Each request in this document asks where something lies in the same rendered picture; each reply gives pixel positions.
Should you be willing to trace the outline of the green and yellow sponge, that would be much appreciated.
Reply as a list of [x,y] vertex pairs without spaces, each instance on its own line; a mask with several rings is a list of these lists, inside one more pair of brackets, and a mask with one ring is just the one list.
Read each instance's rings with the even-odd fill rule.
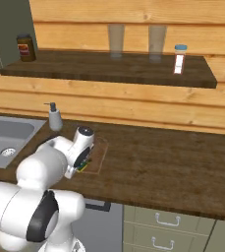
[[83,161],[82,164],[78,167],[77,172],[83,172],[91,161],[92,161],[91,157],[86,161]]

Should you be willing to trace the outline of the pale green drawer front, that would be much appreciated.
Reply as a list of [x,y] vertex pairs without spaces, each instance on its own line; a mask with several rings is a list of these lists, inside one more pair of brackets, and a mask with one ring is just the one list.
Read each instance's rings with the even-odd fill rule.
[[127,205],[124,206],[124,220],[148,226],[201,235],[208,235],[214,224],[213,219]]
[[204,252],[205,235],[124,222],[123,252]]

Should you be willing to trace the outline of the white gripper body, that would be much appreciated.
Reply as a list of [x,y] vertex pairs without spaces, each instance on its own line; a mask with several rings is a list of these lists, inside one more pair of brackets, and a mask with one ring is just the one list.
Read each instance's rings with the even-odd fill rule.
[[79,170],[80,170],[80,168],[78,166],[73,167],[73,166],[68,165],[66,173],[65,173],[65,177],[68,179],[71,179],[73,177],[73,175]]

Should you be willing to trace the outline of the grey dishwasher front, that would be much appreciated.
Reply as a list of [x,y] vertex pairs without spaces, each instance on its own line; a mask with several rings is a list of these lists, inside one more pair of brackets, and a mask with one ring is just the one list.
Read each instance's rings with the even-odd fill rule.
[[[85,203],[102,206],[105,202],[85,199]],[[109,212],[85,208],[83,216],[73,223],[74,235],[86,252],[123,251],[123,206],[110,204]]]

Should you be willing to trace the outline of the grey sink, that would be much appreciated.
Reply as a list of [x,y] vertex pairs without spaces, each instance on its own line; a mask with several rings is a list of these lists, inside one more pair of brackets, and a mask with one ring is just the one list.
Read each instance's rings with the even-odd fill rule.
[[0,168],[6,168],[45,120],[0,116]]

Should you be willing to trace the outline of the brown jar with red label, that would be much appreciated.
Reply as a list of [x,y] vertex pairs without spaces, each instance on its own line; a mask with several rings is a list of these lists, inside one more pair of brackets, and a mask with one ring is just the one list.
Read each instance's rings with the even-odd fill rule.
[[36,59],[33,41],[28,33],[19,34],[17,44],[23,62],[31,62]]

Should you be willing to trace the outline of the clear drinking glass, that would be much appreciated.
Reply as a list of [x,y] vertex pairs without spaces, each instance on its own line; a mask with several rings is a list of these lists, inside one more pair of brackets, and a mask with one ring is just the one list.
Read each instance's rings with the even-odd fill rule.
[[167,28],[165,26],[150,26],[148,30],[149,60],[160,62],[162,58]]
[[121,58],[124,47],[125,26],[122,24],[108,25],[108,39],[110,56],[112,58]]

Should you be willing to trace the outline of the brown wooden cutting board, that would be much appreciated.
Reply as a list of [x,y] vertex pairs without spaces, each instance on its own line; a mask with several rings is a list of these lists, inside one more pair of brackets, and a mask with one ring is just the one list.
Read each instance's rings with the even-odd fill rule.
[[83,173],[98,174],[101,170],[102,163],[105,159],[107,150],[107,140],[101,137],[96,137],[94,139],[94,146],[91,150],[87,166],[84,168]]

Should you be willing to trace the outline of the dark wooden shelf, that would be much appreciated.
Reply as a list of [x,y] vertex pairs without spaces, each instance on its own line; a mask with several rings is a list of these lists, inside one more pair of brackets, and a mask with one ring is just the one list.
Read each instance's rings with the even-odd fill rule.
[[217,80],[202,56],[187,56],[182,74],[174,72],[175,57],[124,53],[39,50],[32,62],[18,60],[2,68],[4,76],[66,79],[214,89]]

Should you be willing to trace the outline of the white bottle with blue cap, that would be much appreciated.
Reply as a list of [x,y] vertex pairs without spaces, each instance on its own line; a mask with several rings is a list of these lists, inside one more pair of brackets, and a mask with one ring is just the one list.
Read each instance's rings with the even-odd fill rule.
[[188,49],[188,47],[185,44],[176,44],[175,45],[174,73],[176,75],[182,75],[183,74],[187,49]]

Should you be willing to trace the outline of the grey soap dispenser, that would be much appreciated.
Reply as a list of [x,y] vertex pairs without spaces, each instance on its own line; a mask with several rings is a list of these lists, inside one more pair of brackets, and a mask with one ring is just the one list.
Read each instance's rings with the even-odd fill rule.
[[60,110],[56,107],[55,102],[48,102],[49,108],[49,127],[54,132],[59,132],[63,127],[63,121]]

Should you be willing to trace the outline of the olive green cupboard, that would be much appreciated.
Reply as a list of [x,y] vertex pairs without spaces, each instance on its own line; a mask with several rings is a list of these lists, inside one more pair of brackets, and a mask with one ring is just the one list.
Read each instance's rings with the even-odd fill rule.
[[36,52],[29,0],[0,0],[0,70],[21,60],[17,36],[24,33],[31,36]]

